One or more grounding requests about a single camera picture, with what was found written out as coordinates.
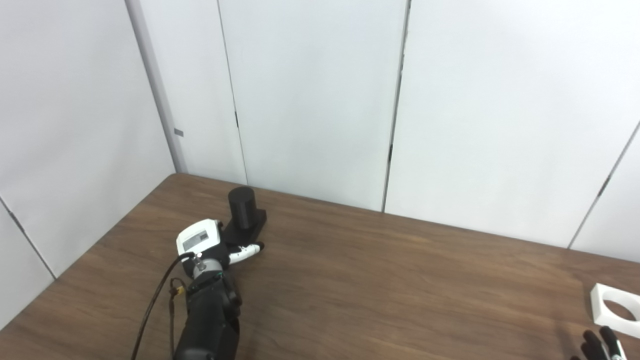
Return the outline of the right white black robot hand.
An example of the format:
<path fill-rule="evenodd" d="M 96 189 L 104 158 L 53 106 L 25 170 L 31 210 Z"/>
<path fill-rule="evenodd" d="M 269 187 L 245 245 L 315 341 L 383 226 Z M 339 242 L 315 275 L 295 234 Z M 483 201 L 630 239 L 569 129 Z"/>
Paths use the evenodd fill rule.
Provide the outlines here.
<path fill-rule="evenodd" d="M 627 360 L 622 342 L 610 326 L 601 326 L 598 332 L 585 330 L 582 338 L 583 358 L 574 355 L 570 360 Z"/>

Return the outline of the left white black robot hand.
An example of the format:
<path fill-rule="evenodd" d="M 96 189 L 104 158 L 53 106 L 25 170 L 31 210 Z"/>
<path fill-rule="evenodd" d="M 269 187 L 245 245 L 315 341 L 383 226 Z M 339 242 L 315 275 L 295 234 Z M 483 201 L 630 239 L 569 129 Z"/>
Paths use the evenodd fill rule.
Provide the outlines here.
<path fill-rule="evenodd" d="M 233 220 L 224 226 L 218 219 L 202 219 L 185 228 L 176 239 L 178 255 L 195 255 L 182 260 L 185 274 L 195 280 L 205 272 L 226 271 L 230 265 L 258 255 L 265 248 L 258 240 L 265 223 L 263 214 L 249 228 L 240 228 Z"/>

